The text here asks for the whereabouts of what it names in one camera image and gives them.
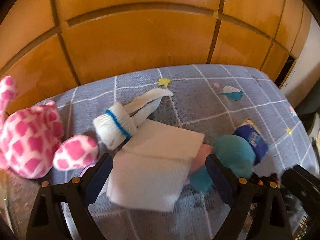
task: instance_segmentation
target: teal stuffed toy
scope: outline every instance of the teal stuffed toy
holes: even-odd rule
[[[221,163],[230,168],[238,178],[249,179],[255,162],[255,153],[250,144],[237,135],[224,135],[214,144],[214,153]],[[190,175],[191,186],[206,192],[213,184],[205,166]]]

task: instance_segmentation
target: pink giraffe plush toy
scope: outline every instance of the pink giraffe plush toy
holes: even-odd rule
[[[6,76],[0,82],[0,168],[11,169],[27,179],[43,177],[54,166],[57,170],[86,167],[98,155],[95,140],[76,135],[64,143],[57,106],[49,101],[10,115],[6,108],[17,96],[15,80]]]

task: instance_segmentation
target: blue stripe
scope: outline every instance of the blue stripe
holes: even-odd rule
[[[126,136],[127,138],[131,138],[130,133],[128,133],[128,131],[122,127],[122,125],[118,122],[118,120],[117,120],[116,116],[113,114],[113,112],[111,112],[109,109],[107,109],[105,111],[105,113],[110,115],[110,117],[115,122],[115,124],[119,128],[119,130],[124,134],[124,136]]]

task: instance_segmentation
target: stuffed animal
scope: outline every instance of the stuffed animal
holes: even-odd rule
[[[125,106],[116,102],[105,114],[93,120],[93,126],[106,147],[114,150],[136,133],[137,126],[158,108],[161,98],[165,96],[173,96],[173,93],[155,88]]]
[[[76,135],[62,143],[63,126],[53,101],[19,110],[4,121],[6,108],[17,93],[11,76],[1,80],[0,168],[10,168],[23,178],[38,179],[52,166],[70,170],[85,167],[96,159],[97,143],[86,135]]]
[[[250,144],[237,135],[224,135],[214,144],[214,152],[221,163],[238,177],[249,179],[256,159]],[[207,192],[213,184],[205,166],[190,175],[191,186],[199,192]]]

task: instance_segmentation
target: bed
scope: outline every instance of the bed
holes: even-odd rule
[[[239,100],[222,94],[224,87],[242,91]],[[261,163],[254,167],[259,175],[279,175],[295,164],[312,174],[319,166],[308,135],[290,103],[268,78],[255,68],[234,65],[183,65],[149,69],[82,85],[49,98],[57,103],[64,123],[65,138],[87,134],[99,142],[99,154],[108,151],[97,138],[92,120],[119,101],[127,104],[135,97],[157,87],[173,92],[163,98],[149,119],[205,134],[204,142],[213,144],[217,137],[232,134],[249,118],[269,145]],[[10,173],[8,203],[14,230],[25,238],[28,218],[39,183],[65,183],[79,176],[81,169],[67,172],[52,169],[39,181],[21,179]],[[70,212],[63,206],[74,239],[79,239]],[[168,213],[128,210],[108,201],[101,194],[89,211],[106,239],[212,239],[226,218],[229,208],[210,190],[201,194],[186,185],[174,211]],[[303,215],[290,218],[294,230]],[[240,239],[244,239],[243,230]]]

